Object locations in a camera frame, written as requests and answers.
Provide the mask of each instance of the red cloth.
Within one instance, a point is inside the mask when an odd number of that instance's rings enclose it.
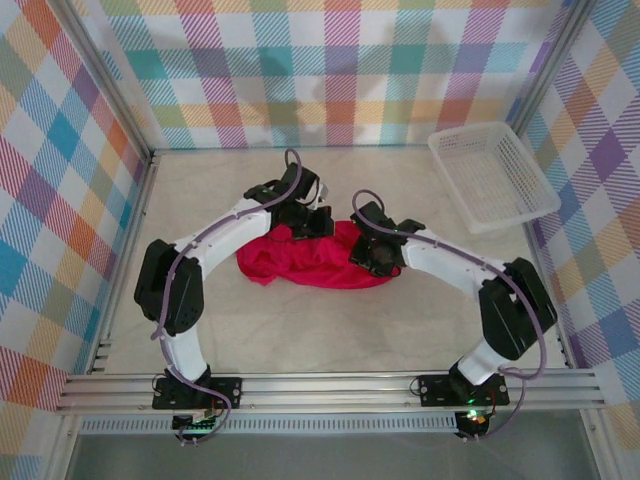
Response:
[[[370,288],[391,280],[374,277],[349,263],[360,231],[347,221],[336,222],[335,227],[331,237],[296,241],[291,230],[280,225],[238,250],[238,267],[250,280],[262,285],[278,276],[300,285],[338,289]]]

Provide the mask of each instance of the white mesh basket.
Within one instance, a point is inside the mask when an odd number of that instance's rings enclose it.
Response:
[[[560,208],[560,197],[505,123],[443,130],[428,143],[471,233],[524,223]]]

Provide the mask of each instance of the plaid fabric backdrop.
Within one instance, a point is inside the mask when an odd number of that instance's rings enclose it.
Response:
[[[158,148],[426,143],[513,115],[571,0],[74,0]]]
[[[640,2],[600,0],[527,132],[562,199],[535,224],[578,365],[640,471]]]
[[[143,163],[45,0],[0,0],[0,478],[35,478]]]

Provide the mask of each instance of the purple cable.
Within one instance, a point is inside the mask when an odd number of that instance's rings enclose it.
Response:
[[[173,368],[173,360],[171,359],[171,355],[169,355],[169,351],[168,351],[167,345],[166,345],[165,336],[166,336],[167,333],[166,333],[166,330],[164,329],[164,325],[167,322],[167,315],[168,315],[168,310],[169,310],[169,296],[170,296],[170,292],[171,292],[171,284],[173,283],[173,279],[175,277],[176,269],[178,268],[178,265],[180,264],[180,261],[185,257],[185,255],[187,253],[189,253],[189,251],[192,248],[194,248],[194,244],[197,245],[199,242],[202,241],[202,239],[204,239],[211,232],[214,232],[215,230],[217,230],[218,228],[226,225],[227,223],[229,223],[232,220],[238,220],[238,219],[240,219],[242,217],[245,217],[245,216],[250,215],[252,213],[260,212],[262,210],[266,210],[267,208],[272,207],[273,205],[276,205],[276,204],[278,204],[280,202],[283,202],[284,200],[286,200],[295,191],[295,189],[297,188],[298,184],[300,183],[300,179],[302,178],[302,160],[300,160],[300,155],[298,154],[298,152],[295,149],[288,148],[284,152],[284,158],[285,158],[285,162],[286,162],[287,166],[289,165],[289,161],[288,161],[289,153],[292,153],[293,156],[296,157],[296,163],[298,164],[298,169],[296,171],[296,178],[294,179],[293,183],[287,189],[286,192],[284,192],[278,198],[275,198],[275,199],[273,199],[273,200],[271,200],[271,201],[269,201],[269,202],[267,202],[265,204],[258,205],[257,207],[249,208],[247,210],[243,210],[243,211],[238,212],[238,213],[236,213],[234,215],[228,215],[228,216],[218,220],[214,224],[210,225],[206,229],[204,229],[197,237],[195,237],[190,243],[188,243],[187,246],[184,247],[184,249],[180,253],[178,253],[178,256],[175,258],[175,260],[171,264],[171,267],[169,268],[169,272],[167,273],[167,279],[165,280],[164,292],[163,292],[163,295],[162,295],[162,309],[160,311],[160,318],[158,319],[158,328],[151,335],[151,340],[155,340],[158,337],[160,338],[160,347],[162,349],[162,355],[164,356],[167,364],[169,365],[169,371],[171,372],[171,374],[174,377],[176,377],[180,382],[184,383],[185,385],[187,385],[187,386],[189,386],[189,387],[191,387],[193,389],[199,390],[199,391],[201,391],[203,393],[207,393],[207,394],[209,394],[209,395],[211,395],[213,397],[221,399],[225,403],[225,406],[226,406],[224,417],[222,418],[220,423],[218,423],[218,425],[211,432],[206,434],[204,437],[200,438],[200,440],[198,440],[198,441],[196,441],[195,439],[186,440],[182,436],[183,429],[180,429],[178,431],[178,438],[182,442],[182,445],[197,445],[198,443],[206,442],[211,437],[213,437],[223,427],[223,425],[226,423],[227,419],[229,418],[229,415],[231,414],[231,401],[229,400],[229,398],[227,398],[227,396],[221,394],[220,392],[216,392],[215,390],[211,390],[209,388],[202,387],[200,385],[195,384],[191,380],[189,380],[186,377],[184,377],[184,375],[182,375],[177,369]]]
[[[538,316],[536,315],[536,312],[533,309],[533,306],[529,302],[529,299],[524,294],[524,292],[520,289],[520,287],[518,287],[518,285],[510,277],[508,277],[504,272],[502,272],[502,271],[498,270],[497,268],[495,268],[493,265],[490,265],[490,264],[486,263],[481,258],[476,257],[475,255],[471,255],[471,254],[469,254],[467,252],[464,252],[464,251],[460,250],[459,248],[454,247],[453,245],[449,245],[447,243],[441,242],[441,241],[436,240],[434,238],[424,237],[422,235],[416,235],[414,233],[398,232],[398,231],[395,231],[395,230],[391,230],[389,228],[380,227],[380,226],[376,225],[375,223],[371,222],[364,215],[362,215],[362,213],[360,213],[360,211],[358,210],[357,199],[362,194],[371,195],[373,198],[375,198],[380,203],[380,207],[382,208],[383,212],[384,212],[384,203],[382,202],[382,199],[380,198],[380,196],[377,193],[375,193],[375,192],[373,192],[371,190],[367,190],[367,189],[358,190],[353,195],[353,198],[351,199],[351,206],[353,207],[353,210],[355,211],[355,214],[358,216],[358,218],[365,225],[367,225],[368,227],[370,227],[370,228],[372,228],[374,230],[382,232],[382,233],[386,233],[386,234],[389,234],[389,235],[399,235],[399,236],[402,236],[402,237],[412,238],[414,240],[418,240],[418,241],[421,241],[421,242],[428,243],[429,245],[433,245],[436,248],[443,248],[444,250],[446,250],[448,252],[451,252],[454,255],[457,255],[460,258],[463,258],[463,259],[467,260],[468,262],[473,263],[474,265],[478,265],[481,268],[485,268],[485,269],[489,270],[491,273],[493,273],[493,274],[497,275],[498,277],[500,277],[500,279],[502,279],[513,290],[513,292],[516,294],[516,296],[520,299],[520,301],[524,305],[524,308],[527,311],[527,314],[529,315],[529,318],[531,319],[531,323],[533,324],[533,330],[536,333],[536,338],[537,338],[538,344],[540,346],[540,364],[538,366],[538,369],[534,373],[532,373],[530,375],[527,375],[522,370],[520,370],[519,368],[515,368],[515,367],[501,368],[501,369],[498,370],[500,373],[502,373],[504,375],[509,375],[509,376],[512,376],[512,377],[515,377],[515,378],[518,378],[518,379],[522,380],[522,395],[520,396],[520,400],[518,400],[518,403],[516,404],[516,407],[511,412],[511,415],[509,415],[509,418],[507,418],[507,420],[502,425],[500,425],[498,428],[496,428],[492,432],[490,432],[487,435],[485,435],[484,438],[487,438],[487,437],[489,437],[491,435],[494,435],[495,433],[497,433],[500,430],[502,430],[506,425],[508,425],[511,422],[511,420],[513,419],[513,417],[515,416],[515,414],[522,407],[522,404],[524,403],[524,396],[525,396],[525,393],[526,393],[526,383],[525,382],[527,380],[535,380],[536,378],[540,377],[544,373],[544,370],[545,370],[545,368],[547,366],[547,345],[546,345],[546,343],[544,341],[544,333],[542,332],[542,327],[540,326],[540,322],[538,320]]]

